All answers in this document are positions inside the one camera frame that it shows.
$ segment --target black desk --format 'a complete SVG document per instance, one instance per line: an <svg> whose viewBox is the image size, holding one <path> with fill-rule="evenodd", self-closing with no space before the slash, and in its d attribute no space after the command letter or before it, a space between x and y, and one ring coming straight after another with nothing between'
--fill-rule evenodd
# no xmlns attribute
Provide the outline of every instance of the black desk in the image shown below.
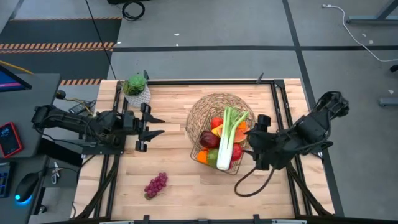
<svg viewBox="0 0 398 224"><path fill-rule="evenodd" d="M42 181L43 172L40 173L39 184L34 190L32 201L27 205L17 205L14 199L14 192L17 188L18 183L22 178L31 172L38 172L47 165L48 157L34 156L32 158L19 159L15 161L14 172L12 175L10 194L8 198L0 198L0 223L28 223L33 208L35 207L36 201L39 199L39 187Z"/></svg>
<svg viewBox="0 0 398 224"><path fill-rule="evenodd" d="M32 128L30 122L35 107L52 105L60 84L59 74L22 74L21 79L32 85L31 90L0 93L0 125L14 122L21 138L23 150L11 158L26 158L36 155L42 135Z"/></svg>
<svg viewBox="0 0 398 224"><path fill-rule="evenodd" d="M0 93L0 124L12 121L16 125L24 149L1 161L15 162L14 172L10 184L8 198L0 198L0 223L27 223L33 208L41 202L40 192L43 184L43 174L40 173L39 184L34 190L32 201L24 206L18 206L14 200L14 192L18 183L28 173L43 170L48 163L46 155L36 155L41 134L32 128L30 122L35 111L35 106L51 105L60 83L59 74L18 75L32 85L31 90L21 90Z"/></svg>

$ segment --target computer mouse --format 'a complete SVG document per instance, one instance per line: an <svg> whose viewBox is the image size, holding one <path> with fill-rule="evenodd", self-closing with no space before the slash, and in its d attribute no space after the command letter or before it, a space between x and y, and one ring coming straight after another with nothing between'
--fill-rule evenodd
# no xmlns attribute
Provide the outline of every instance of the computer mouse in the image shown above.
<svg viewBox="0 0 398 224"><path fill-rule="evenodd" d="M19 182L15 191L15 200L17 202L25 202L30 198L35 190L35 187L39 181L38 173L26 174L24 178Z"/></svg>

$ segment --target blue light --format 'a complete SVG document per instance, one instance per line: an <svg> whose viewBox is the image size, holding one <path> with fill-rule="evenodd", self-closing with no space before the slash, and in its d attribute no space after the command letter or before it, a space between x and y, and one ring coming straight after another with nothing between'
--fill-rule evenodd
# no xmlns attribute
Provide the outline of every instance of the blue light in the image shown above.
<svg viewBox="0 0 398 224"><path fill-rule="evenodd" d="M33 195L31 195L25 202L17 202L18 206L24 206L24 205L28 205L30 203L30 201L32 200Z"/></svg>

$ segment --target fruit basket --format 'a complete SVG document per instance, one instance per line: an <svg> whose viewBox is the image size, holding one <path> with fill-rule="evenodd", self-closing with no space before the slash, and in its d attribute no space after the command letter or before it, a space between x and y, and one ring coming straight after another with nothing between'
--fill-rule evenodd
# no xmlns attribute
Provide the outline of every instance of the fruit basket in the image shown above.
<svg viewBox="0 0 398 224"><path fill-rule="evenodd" d="M210 108L208 108L207 115L205 116L204 119L202 119L202 125L201 125L201 128L199 129L199 131L200 131L199 133L202 133L203 131L211 131L211 120L213 118L222 118L224 116L224 109L225 109L225 107L218 107L218 108L210 107ZM252 129L254 126L254 121L251 119L251 116L250 116L251 114L252 114L252 111L250 110L249 116L248 116L248 118L246 118L246 126L248 127L248 129ZM199 135L197 137L196 141L194 142L193 149L191 151L191 158L194 161L200 162L204 165L207 165L207 166L217 169L217 167L215 165L210 165L209 162L204 163L197 159L198 154L203 151L203 146L200 144L200 138L201 138L201 136ZM237 144L240 144L240 146L242 147L242 150L248 149L250 147L246 138ZM242 152L242 154L238 160L231 162L231 165L229 166L228 170L219 170L219 171L222 171L222 172L225 172L225 173L231 174L231 175L237 174L238 170L239 170L239 166L240 166L242 158L243 158L243 154L244 153Z"/></svg>
<svg viewBox="0 0 398 224"><path fill-rule="evenodd" d="M238 111L248 111L248 119L255 121L253 111L249 105L238 96L230 93L213 93L206 95L198 100L189 112L185 130L194 144L201 134L202 125L208 119L209 108L219 108L221 113L224 114L226 106L233 106Z"/></svg>

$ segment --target red device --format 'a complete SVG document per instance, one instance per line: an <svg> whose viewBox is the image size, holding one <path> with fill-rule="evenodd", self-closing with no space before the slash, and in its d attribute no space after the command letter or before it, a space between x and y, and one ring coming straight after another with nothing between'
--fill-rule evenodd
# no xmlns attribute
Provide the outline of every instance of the red device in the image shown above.
<svg viewBox="0 0 398 224"><path fill-rule="evenodd" d="M8 122L0 127L0 148L4 158L8 158L23 149L13 122Z"/></svg>

